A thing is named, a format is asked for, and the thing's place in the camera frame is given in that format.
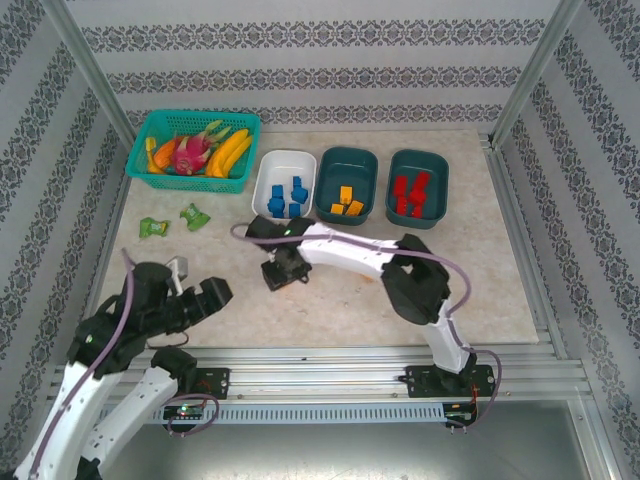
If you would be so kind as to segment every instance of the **table surface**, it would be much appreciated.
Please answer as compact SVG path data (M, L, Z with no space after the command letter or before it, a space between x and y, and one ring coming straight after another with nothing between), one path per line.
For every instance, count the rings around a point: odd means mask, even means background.
M125 276L118 254L127 248L135 261L165 263L175 255L189 260L185 285L202 279L225 278L234 293L219 313L188 330L190 346L321 347L423 345L420 327L392 309L382 283L334 267L314 266L310 281L270 292L260 270L266 254L234 240L229 228L249 222L251 197L262 156L274 149L298 149L318 160L332 146L353 146L378 158L378 182L373 211L359 227L338 230L378 239L419 236L437 255L461 265L471 277L473 294L456 313L462 335L476 343L536 343L535 326L526 301L498 201L480 147L471 130L415 132L265 133L261 136L252 175L240 195L154 190L133 179L100 301L121 291ZM406 229L385 217L385 192L392 155L403 148L427 150L449 162L447 214L431 230ZM191 202L211 216L197 232L189 232L180 211ZM170 220L166 237L138 238L142 218ZM453 300L462 281L452 274ZM154 344L179 338L154 339Z

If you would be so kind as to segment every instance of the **cable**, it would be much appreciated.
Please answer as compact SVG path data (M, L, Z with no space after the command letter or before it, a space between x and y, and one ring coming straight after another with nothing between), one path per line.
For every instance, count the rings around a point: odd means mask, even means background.
M149 342L147 342L147 348L149 350L160 350L161 348L165 348L165 347L173 347L173 348L177 348L177 347L184 347L187 343L189 343L189 334L187 332L180 332L181 334L184 335L184 340L180 343L176 343L175 345L149 345Z
M233 225L230 229L231 236L237 240L254 243L256 245L278 245L282 243L304 242L308 240L339 241L339 242L347 243L349 245L355 245L356 247L366 248L376 253L389 253L392 255L403 255L406 257L423 258L425 260L431 260L434 262L441 263L442 265L445 265L451 268L452 270L455 270L455 272L462 277L466 290L464 292L464 295L462 295L462 298L458 300L458 303L456 303L453 307L447 310L447 312L445 312L447 317L447 324L449 325L449 329L451 330L451 335L453 337L453 340L465 352L475 353L475 354L481 353L481 354L492 356L496 361L496 369L497 369L495 387L493 389L493 394L491 395L491 398L487 403L487 408L484 409L484 412L482 413L482 415L478 417L478 419L472 425L467 427L467 429L475 428L475 426L480 422L480 420L482 420L487 416L487 413L489 412L489 410L491 410L491 407L493 406L496 400L496 397L498 396L500 384L502 383L502 362L500 361L500 357L498 357L498 355L491 350L487 350L487 349L476 350L475 348L467 347L466 345L464 345L462 343L462 340L460 340L460 337L458 336L458 332L456 331L453 321L451 320L451 315L453 315L458 309L460 309L460 307L462 307L465 303L467 303L467 301L469 300L469 297L471 297L471 279L469 278L469 275L467 275L467 273L462 269L462 267L452 262L451 260L440 257L438 255L433 255L431 253L416 252L413 250L404 250L404 249L390 248L390 247L380 248L380 247L373 246L367 242L362 242L360 240L356 240L351 237L345 237L339 234L338 235L329 235L329 234L298 235L298 236L292 236L292 237L279 237L279 238L253 238L253 237L242 236L236 232L236 230L242 227L249 227L249 224L245 222L245 223L237 223Z
M133 303L133 262L129 258L129 255L127 255L127 251L124 248L122 249L122 257L124 259L124 264L127 269L127 277L126 277L127 291L125 294L126 296L125 296L124 309L122 310L122 316L120 317L118 326L116 327L116 330L113 333L111 340L109 340L109 343L107 343L107 345L104 347L102 352L100 352L100 355L98 355L98 358L96 358L93 361L93 363L89 366L89 368L84 372L84 374L76 382L73 388L69 391L69 394L60 403L60 407L58 408L58 411L56 412L53 419L51 420L51 423L47 427L47 430L45 431L42 437L42 441L40 442L40 446L38 447L38 450L36 451L36 454L33 457L33 463L31 464L31 469L29 470L29 478L37 479L39 477L38 468L40 467L42 457L44 456L44 451L47 448L49 441L51 440L51 436L53 435L53 432L55 431L56 426L58 425L58 423L60 423L60 419L62 418L62 415L64 415L64 412L67 410L67 407L69 406L69 404L71 404L71 401L74 399L74 397L76 396L80 388L82 388L82 385L84 385L87 379L91 375L93 375L93 373L96 371L96 368L98 368L98 366L103 362L103 360L107 357L107 355L109 355L109 353L115 346L116 342L120 338L120 335L122 334L122 331L124 330L124 327L127 323L127 319L129 318L129 312L131 311L131 305Z
M206 423L203 423L198 427L194 427L188 432L176 432L175 430L173 430L171 428L171 425L173 424L173 420L180 417L179 416L171 417L169 419L169 422L167 423L167 431L169 432L169 435L171 435L172 437L176 436L176 437L184 438L184 437L188 437L189 435L195 435L196 433L199 433L202 430L209 428L211 425L213 425L213 422L215 422L218 419L218 415L220 414L220 402L218 402L218 399L213 395L208 395L206 393L189 393L187 395L180 395L178 397L173 397L171 400L167 401L163 405L163 407L166 407L167 405L173 402L178 402L182 400L191 400L191 399L205 400L205 402L207 400L211 400L213 403L216 404L216 411L213 415L211 415L211 418Z

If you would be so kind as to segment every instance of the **dragon fruit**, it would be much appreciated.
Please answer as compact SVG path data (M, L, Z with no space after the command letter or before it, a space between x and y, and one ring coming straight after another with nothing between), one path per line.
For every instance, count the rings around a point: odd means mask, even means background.
M188 143L189 137L183 138L171 156L173 168L178 175L193 175L204 167L211 153L207 148L203 152L192 154L189 152Z
M221 123L222 123L222 120L216 120L215 122L211 122L199 134L194 135L193 137L190 137L189 141L187 142L187 151L189 152L189 155L193 155L193 156L202 155L206 150L208 150L209 147L211 147L211 144L214 143L216 140L207 138L207 136L214 129L216 129Z

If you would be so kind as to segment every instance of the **green snack packet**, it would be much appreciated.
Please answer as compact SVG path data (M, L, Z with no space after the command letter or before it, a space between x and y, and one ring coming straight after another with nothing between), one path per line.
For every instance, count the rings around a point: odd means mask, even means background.
M180 212L180 218L187 219L187 228L191 232L195 232L204 227L204 225L211 220L209 215L202 213L193 203Z
M140 220L140 238L147 238L151 235L160 235L165 237L169 229L169 220L158 222L151 217Z

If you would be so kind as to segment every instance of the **floor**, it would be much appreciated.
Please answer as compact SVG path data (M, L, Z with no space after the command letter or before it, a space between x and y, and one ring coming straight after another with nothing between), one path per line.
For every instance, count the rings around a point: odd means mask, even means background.
M562 402L498 403L474 433L439 424L214 426L185 439L145 426L105 480L580 480Z
M485 157L472 130L266 133L260 140L253 176L241 195L160 191L134 180L101 298L121 290L124 267L117 255L119 249L126 247L136 261L164 263L174 255L185 255L190 260L187 284L219 276L229 281L235 294L221 312L188 331L190 346L423 345L420 327L395 314L378 280L319 265L311 272L309 284L295 283L272 293L260 271L260 264L267 259L264 252L228 234L234 223L253 218L251 195L259 159L266 152L301 149L320 162L322 153L335 145L369 149L379 162L373 212L364 225L343 230L380 239L400 239L410 232L419 235L434 253L462 265L474 286L470 302L457 314L467 341L537 342ZM449 163L447 215L431 230L407 230L385 217L389 163L393 153L402 148L433 151ZM189 232L178 217L191 202L212 217L198 232ZM147 216L170 220L168 235L139 239L139 221ZM450 285L455 300L461 295L462 282L453 276ZM175 343L180 338L163 338L155 344Z

